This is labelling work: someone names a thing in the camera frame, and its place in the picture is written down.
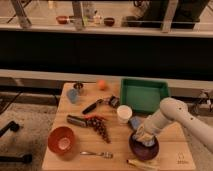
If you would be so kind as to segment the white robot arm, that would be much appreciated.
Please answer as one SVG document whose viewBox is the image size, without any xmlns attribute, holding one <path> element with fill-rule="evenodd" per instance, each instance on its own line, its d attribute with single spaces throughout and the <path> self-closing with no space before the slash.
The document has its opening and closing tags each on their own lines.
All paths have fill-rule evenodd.
<svg viewBox="0 0 213 171">
<path fill-rule="evenodd" d="M 164 98 L 159 109 L 148 116 L 142 124 L 143 134 L 139 140 L 150 141 L 172 122 L 178 122 L 213 153 L 213 127 L 194 117 L 188 106 L 174 98 Z"/>
</svg>

